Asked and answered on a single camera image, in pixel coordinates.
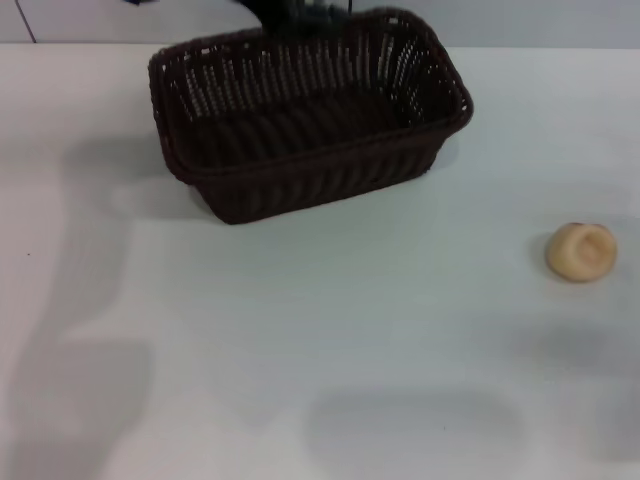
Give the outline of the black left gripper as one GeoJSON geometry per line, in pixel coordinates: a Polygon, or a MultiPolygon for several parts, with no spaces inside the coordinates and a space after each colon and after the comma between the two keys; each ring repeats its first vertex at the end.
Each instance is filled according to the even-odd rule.
{"type": "Polygon", "coordinates": [[[320,34],[342,26],[350,1],[240,0],[268,34],[320,34]]]}

